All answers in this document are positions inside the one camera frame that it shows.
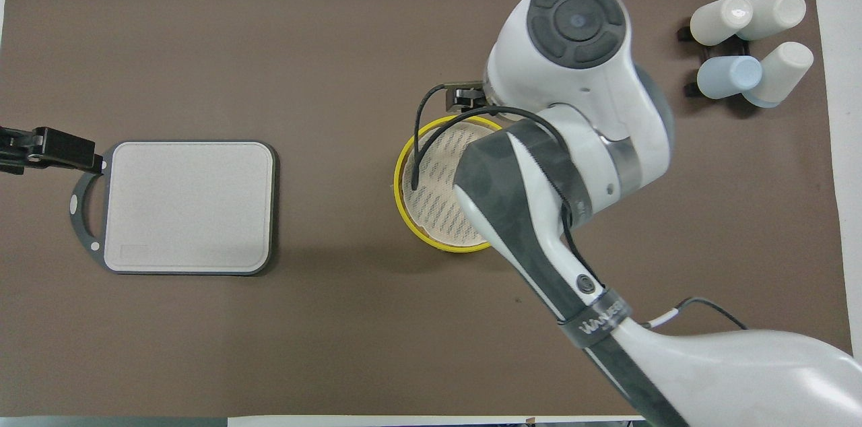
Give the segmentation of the white cup blue rim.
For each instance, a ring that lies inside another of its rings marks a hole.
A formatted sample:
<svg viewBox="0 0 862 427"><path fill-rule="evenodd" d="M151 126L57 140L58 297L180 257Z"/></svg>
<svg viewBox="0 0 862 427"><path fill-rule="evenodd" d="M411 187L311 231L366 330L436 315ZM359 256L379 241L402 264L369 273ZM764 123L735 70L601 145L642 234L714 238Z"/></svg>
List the white cup blue rim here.
<svg viewBox="0 0 862 427"><path fill-rule="evenodd" d="M742 40L753 41L768 38L794 28L803 21L807 12L805 0L748 0L752 7L752 18L735 35Z"/></svg>
<svg viewBox="0 0 862 427"><path fill-rule="evenodd" d="M743 98L760 108L775 108L788 98L814 61L813 52L805 44L779 44L760 62L760 83L743 92Z"/></svg>

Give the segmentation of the black cup rack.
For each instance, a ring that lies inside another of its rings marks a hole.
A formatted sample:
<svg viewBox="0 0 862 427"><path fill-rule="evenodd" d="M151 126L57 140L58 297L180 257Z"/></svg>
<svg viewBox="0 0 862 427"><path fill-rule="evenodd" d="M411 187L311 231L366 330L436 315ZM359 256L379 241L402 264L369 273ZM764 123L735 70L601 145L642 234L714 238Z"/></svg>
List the black cup rack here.
<svg viewBox="0 0 862 427"><path fill-rule="evenodd" d="M690 26L686 25L678 29L676 33L676 38L680 42L695 44L695 46L698 47L699 50L700 65L696 69L692 80L690 80L690 82L684 86L684 96L686 96L686 98L705 98L705 96L703 96L702 93L699 92L698 86L696 86L696 74L698 74L698 69L700 68L701 64L706 61L706 59L720 56L752 56L750 50L750 42L747 40L742 40L742 38L738 38L736 37L736 35L733 35L730 38L724 40L722 43L715 44L714 46L705 46L704 44L696 42L692 38L692 34L690 33Z"/></svg>

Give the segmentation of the cream cup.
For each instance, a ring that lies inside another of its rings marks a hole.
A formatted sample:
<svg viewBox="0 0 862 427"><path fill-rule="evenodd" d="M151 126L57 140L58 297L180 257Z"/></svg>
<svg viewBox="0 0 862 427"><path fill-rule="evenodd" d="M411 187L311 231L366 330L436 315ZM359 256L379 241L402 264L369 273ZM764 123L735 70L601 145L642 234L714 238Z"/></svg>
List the cream cup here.
<svg viewBox="0 0 862 427"><path fill-rule="evenodd" d="M749 0L711 1L692 14L690 33L696 42L714 46L745 28L753 15Z"/></svg>

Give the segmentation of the brown table mat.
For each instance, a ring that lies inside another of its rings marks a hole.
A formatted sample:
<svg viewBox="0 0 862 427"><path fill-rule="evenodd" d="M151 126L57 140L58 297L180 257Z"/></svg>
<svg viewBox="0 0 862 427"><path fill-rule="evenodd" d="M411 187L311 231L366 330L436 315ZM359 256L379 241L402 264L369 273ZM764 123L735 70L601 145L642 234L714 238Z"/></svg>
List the brown table mat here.
<svg viewBox="0 0 862 427"><path fill-rule="evenodd" d="M259 274L117 275L71 227L77 172L0 173L0 417L633 414L499 253L394 202L422 96L480 78L518 1L5 0L1 126L258 139L279 185ZM623 0L676 145L576 245L640 321L701 296L850 351L823 58L773 110L686 99L709 1Z"/></svg>

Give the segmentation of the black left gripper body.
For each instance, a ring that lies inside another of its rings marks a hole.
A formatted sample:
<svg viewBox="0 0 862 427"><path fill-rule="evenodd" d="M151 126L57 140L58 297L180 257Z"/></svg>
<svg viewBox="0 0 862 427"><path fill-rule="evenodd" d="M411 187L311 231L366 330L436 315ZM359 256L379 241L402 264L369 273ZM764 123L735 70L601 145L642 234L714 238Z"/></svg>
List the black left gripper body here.
<svg viewBox="0 0 862 427"><path fill-rule="evenodd" d="M95 143L52 127L0 127L0 172L22 175L27 168L47 167L95 174Z"/></svg>

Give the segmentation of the white cutting board grey rim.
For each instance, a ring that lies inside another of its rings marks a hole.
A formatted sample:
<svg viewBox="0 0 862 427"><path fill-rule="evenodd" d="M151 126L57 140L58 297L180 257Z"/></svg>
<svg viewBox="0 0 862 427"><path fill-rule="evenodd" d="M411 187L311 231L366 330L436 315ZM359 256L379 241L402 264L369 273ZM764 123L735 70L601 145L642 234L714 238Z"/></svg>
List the white cutting board grey rim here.
<svg viewBox="0 0 862 427"><path fill-rule="evenodd" d="M278 160L261 141L124 141L101 167L104 228L86 224L90 187L71 194L71 227L96 263L117 274L253 275L274 252Z"/></svg>

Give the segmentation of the light blue cup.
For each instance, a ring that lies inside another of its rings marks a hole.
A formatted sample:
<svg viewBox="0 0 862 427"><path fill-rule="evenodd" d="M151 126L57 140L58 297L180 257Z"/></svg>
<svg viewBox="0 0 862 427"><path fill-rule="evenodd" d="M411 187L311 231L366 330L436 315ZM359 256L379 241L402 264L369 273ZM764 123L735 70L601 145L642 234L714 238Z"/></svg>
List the light blue cup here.
<svg viewBox="0 0 862 427"><path fill-rule="evenodd" d="M752 56L712 57L698 69L696 86L705 98L719 100L754 89L762 77L762 64Z"/></svg>

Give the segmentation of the yellow rimmed steamer lid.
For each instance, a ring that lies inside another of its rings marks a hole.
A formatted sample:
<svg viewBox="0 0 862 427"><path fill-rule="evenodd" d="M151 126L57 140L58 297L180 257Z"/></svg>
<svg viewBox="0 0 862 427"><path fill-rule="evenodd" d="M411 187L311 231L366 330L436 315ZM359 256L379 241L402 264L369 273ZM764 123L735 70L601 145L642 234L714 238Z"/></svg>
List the yellow rimmed steamer lid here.
<svg viewBox="0 0 862 427"><path fill-rule="evenodd" d="M401 149L401 153L397 161L404 160L407 162L407 172L409 173L409 182L406 185L406 191L415 193L421 187L439 187L442 183L446 190L453 188L455 181L455 171L457 169L461 155L464 154L465 148L472 142L477 141L490 135L493 132L499 131L502 127L498 123L483 118L471 117L465 121L459 121L455 126L447 129L438 139L435 139L427 154L422 158L419 171L419 183L416 189L411 187L411 174L415 168L415 146L413 138Z"/></svg>

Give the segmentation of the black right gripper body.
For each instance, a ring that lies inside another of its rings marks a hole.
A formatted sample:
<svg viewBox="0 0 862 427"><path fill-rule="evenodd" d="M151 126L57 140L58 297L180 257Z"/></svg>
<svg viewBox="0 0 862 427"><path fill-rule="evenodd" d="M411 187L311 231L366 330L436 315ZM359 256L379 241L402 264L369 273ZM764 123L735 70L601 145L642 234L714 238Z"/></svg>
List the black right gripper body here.
<svg viewBox="0 0 862 427"><path fill-rule="evenodd" d="M487 106L498 106L484 90L482 80L444 83L444 108L447 113L464 113Z"/></svg>

